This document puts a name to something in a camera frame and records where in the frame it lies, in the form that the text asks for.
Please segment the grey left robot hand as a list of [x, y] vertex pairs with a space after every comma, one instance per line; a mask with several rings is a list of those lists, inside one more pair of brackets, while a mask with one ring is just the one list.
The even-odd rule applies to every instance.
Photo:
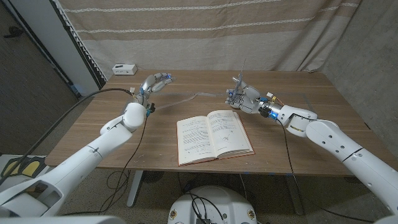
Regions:
[[146, 116], [149, 116], [155, 111], [155, 106], [149, 101], [152, 93], [159, 92], [166, 85], [176, 80], [170, 73], [161, 72], [154, 75], [149, 75], [139, 87], [136, 96], [138, 103], [140, 103], [147, 111]]

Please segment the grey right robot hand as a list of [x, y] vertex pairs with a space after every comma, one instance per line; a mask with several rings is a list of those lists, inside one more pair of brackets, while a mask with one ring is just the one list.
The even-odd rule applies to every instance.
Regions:
[[283, 105], [270, 98], [262, 97], [253, 86], [247, 85], [242, 79], [233, 77], [235, 87], [227, 89], [225, 103], [232, 108], [248, 114], [260, 114], [265, 118], [277, 119]]

